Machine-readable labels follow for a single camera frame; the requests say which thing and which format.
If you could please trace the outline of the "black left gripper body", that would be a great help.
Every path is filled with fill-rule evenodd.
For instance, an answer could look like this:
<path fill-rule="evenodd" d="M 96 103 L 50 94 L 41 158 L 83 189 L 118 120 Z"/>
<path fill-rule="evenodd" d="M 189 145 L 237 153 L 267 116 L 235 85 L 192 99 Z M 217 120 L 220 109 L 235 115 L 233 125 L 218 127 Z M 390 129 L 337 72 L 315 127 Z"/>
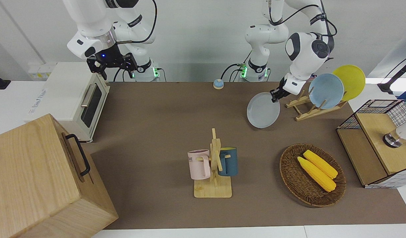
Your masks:
<path fill-rule="evenodd" d="M 279 82 L 279 86 L 277 87 L 277 89 L 275 89 L 275 90 L 278 90 L 277 95 L 281 95 L 282 98 L 288 96 L 288 92 L 283 88 L 283 86 L 285 85 L 285 82 L 286 82 L 285 77 L 283 77 L 281 79 L 281 81 Z"/>

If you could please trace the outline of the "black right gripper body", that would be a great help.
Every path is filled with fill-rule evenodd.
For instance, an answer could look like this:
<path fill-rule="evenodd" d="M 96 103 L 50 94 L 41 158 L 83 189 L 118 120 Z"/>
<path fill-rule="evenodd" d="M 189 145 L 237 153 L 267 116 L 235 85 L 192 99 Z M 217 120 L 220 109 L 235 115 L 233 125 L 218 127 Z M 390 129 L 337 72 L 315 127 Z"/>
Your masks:
<path fill-rule="evenodd" d="M 95 53 L 87 58 L 87 64 L 91 72 L 96 72 L 97 66 L 106 66 L 106 68 L 119 68 L 129 71 L 131 63 L 137 64 L 132 53 L 121 54 L 118 45 Z"/>

